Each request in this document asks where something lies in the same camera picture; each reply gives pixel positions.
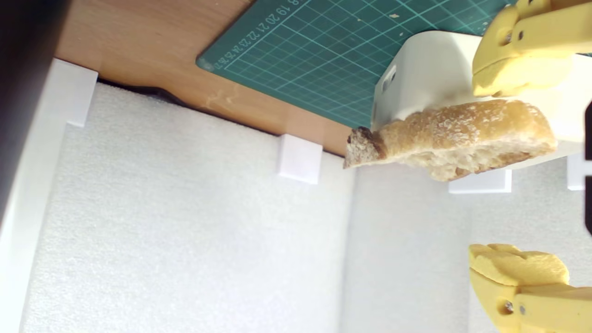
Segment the printed numbers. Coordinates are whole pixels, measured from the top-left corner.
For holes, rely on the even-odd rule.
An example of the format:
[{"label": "printed numbers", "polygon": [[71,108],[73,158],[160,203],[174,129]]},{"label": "printed numbers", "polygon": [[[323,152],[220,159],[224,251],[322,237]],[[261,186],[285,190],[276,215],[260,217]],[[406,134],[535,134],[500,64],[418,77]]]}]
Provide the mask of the printed numbers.
[{"label": "printed numbers", "polygon": [[279,21],[279,17],[275,16],[275,14],[269,14],[265,21],[269,24],[275,24],[277,21]]},{"label": "printed numbers", "polygon": [[257,38],[259,38],[259,35],[256,32],[251,31],[251,32],[249,32],[247,37],[250,38],[251,40],[257,40]]},{"label": "printed numbers", "polygon": [[[287,0],[289,4],[292,6],[298,6],[300,1],[302,0]],[[271,25],[275,25],[282,20],[282,16],[288,15],[288,13],[292,10],[290,5],[281,5],[275,9],[275,13],[269,14],[264,22],[259,23],[255,29],[251,30],[247,36],[241,39],[236,45],[232,47],[232,49],[224,54],[218,61],[214,64],[216,69],[224,68],[224,65],[228,65],[230,63],[229,60],[235,59],[237,56],[240,57],[242,52],[245,49],[249,49],[249,47],[253,44],[254,41],[258,40],[261,35],[258,33],[267,33],[270,29]]]},{"label": "printed numbers", "polygon": [[251,45],[251,42],[243,38],[240,40],[239,45],[241,45],[242,47],[248,47],[249,45]]},{"label": "printed numbers", "polygon": [[265,23],[261,22],[259,23],[259,25],[257,26],[257,30],[264,32],[265,30],[268,30],[269,27],[267,25],[265,25]]}]

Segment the wooden table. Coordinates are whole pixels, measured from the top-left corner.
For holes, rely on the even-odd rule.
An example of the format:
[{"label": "wooden table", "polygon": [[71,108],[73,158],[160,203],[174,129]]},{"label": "wooden table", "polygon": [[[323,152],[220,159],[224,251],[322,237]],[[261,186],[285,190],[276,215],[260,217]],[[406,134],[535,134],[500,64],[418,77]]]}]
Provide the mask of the wooden table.
[{"label": "wooden table", "polygon": [[248,0],[73,0],[56,57],[124,85],[163,88],[192,107],[344,155],[350,128],[208,73],[195,58]]}]

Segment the bread crust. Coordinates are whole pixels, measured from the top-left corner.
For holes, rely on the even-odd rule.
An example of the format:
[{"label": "bread crust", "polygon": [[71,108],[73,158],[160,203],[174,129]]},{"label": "bread crust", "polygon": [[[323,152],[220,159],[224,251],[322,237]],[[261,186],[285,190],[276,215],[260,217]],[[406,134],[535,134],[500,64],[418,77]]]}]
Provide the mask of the bread crust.
[{"label": "bread crust", "polygon": [[449,181],[506,167],[556,150],[541,111],[518,100],[428,108],[372,133],[353,129],[344,168],[402,162]]}]

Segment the metal screw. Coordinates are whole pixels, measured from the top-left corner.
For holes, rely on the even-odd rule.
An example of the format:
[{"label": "metal screw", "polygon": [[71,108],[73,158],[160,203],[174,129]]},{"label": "metal screw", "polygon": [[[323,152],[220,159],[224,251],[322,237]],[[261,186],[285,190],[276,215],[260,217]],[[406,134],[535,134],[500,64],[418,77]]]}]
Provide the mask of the metal screw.
[{"label": "metal screw", "polygon": [[510,313],[514,312],[514,305],[512,305],[512,302],[510,302],[510,301],[506,302],[506,309],[508,309],[508,311],[510,311]]}]

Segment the green cutting mat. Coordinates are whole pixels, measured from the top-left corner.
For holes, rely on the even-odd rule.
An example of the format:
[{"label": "green cutting mat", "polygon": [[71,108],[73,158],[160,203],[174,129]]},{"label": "green cutting mat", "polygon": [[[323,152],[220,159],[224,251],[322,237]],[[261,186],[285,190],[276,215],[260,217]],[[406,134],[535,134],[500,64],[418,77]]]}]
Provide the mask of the green cutting mat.
[{"label": "green cutting mat", "polygon": [[197,65],[347,126],[369,127],[374,85],[407,38],[426,30],[481,36],[514,2],[258,0]]}]

